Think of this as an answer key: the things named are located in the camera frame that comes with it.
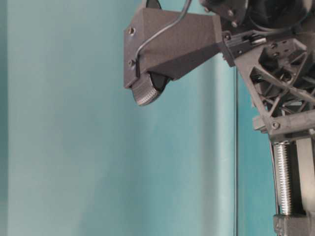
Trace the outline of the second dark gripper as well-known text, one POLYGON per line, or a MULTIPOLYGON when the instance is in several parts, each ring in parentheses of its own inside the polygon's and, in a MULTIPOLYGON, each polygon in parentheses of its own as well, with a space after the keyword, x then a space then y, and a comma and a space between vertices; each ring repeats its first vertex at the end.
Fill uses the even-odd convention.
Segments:
POLYGON ((273 143, 315 134, 315 34, 224 31, 224 53, 258 110, 255 130, 273 143))

